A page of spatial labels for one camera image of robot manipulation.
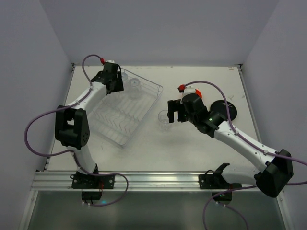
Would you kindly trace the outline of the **clear glass cup front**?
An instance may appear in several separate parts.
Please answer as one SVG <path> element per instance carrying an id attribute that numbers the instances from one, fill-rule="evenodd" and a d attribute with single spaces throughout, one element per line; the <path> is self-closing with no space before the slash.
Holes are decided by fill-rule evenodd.
<path id="1" fill-rule="evenodd" d="M 165 131 L 171 128 L 171 124 L 169 123 L 169 118 L 167 113 L 168 113 L 167 110 L 162 110 L 158 114 L 158 121 L 160 128 Z"/>

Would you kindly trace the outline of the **clear glass cup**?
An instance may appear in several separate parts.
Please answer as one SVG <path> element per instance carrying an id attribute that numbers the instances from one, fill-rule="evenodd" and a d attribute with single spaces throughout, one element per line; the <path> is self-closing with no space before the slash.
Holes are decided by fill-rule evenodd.
<path id="1" fill-rule="evenodd" d="M 158 121 L 160 128 L 165 131 L 171 128 L 171 124 L 169 123 L 169 118 L 167 113 L 168 113 L 167 110 L 162 110 L 158 114 Z"/>
<path id="2" fill-rule="evenodd" d="M 122 81 L 123 81 L 123 83 L 126 83 L 126 82 L 128 81 L 128 75 L 127 75 L 127 73 L 122 72 L 122 73 L 121 73 L 121 76 L 122 76 Z"/>
<path id="3" fill-rule="evenodd" d="M 138 99 L 141 94 L 141 82 L 137 78 L 129 80 L 129 96 L 131 99 Z"/>

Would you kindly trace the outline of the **black plate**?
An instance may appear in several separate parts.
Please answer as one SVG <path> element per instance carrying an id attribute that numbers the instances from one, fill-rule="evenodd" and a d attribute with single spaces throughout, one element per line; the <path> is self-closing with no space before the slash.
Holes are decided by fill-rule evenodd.
<path id="1" fill-rule="evenodd" d="M 237 108 L 229 101 L 227 101 L 228 107 L 226 107 L 226 103 L 224 100 L 217 100 L 214 101 L 211 106 L 210 110 L 218 112 L 228 118 L 228 113 L 230 115 L 230 120 L 233 121 L 237 117 Z"/>

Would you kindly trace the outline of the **clear glass cup back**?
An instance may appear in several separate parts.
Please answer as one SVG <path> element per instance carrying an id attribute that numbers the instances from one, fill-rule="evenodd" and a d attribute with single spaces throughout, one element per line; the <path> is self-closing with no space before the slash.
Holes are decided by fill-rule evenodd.
<path id="1" fill-rule="evenodd" d="M 122 73 L 121 73 L 121 76 L 122 76 L 122 81 L 123 81 L 123 83 L 126 83 L 126 82 L 128 81 L 128 75 L 127 75 L 127 73 L 122 72 Z"/>

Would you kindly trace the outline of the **orange plastic bowl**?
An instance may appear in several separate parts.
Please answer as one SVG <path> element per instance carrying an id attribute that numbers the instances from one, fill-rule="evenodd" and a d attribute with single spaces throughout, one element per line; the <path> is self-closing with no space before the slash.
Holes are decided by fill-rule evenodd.
<path id="1" fill-rule="evenodd" d="M 202 93 L 199 91 L 199 90 L 195 90 L 195 93 L 200 97 L 200 98 L 202 98 Z"/>

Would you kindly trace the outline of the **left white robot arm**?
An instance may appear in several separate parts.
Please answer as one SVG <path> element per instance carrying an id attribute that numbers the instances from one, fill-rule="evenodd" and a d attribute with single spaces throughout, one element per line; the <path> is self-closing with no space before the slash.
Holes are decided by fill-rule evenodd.
<path id="1" fill-rule="evenodd" d="M 67 106 L 58 107 L 55 139 L 71 153 L 78 173 L 92 176 L 99 174 L 88 147 L 90 137 L 88 114 L 107 95 L 123 90 L 120 65 L 105 62 L 103 70 L 90 80 L 90 86 L 75 101 Z"/>

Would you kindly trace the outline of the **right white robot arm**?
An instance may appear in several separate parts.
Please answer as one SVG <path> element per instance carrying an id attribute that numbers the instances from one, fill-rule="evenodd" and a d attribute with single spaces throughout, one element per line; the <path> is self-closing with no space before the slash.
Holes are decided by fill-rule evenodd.
<path id="1" fill-rule="evenodd" d="M 253 165 L 252 168 L 237 169 L 229 163 L 223 163 L 213 173 L 199 175 L 201 189 L 223 189 L 235 184 L 247 184 L 275 198 L 292 178 L 293 165 L 288 151 L 283 149 L 276 157 L 270 156 L 271 148 L 231 128 L 225 114 L 207 110 L 196 93 L 170 100 L 167 106 L 170 123 L 174 122 L 174 113 L 177 112 L 179 122 L 191 122 L 199 132 L 228 145 Z"/>

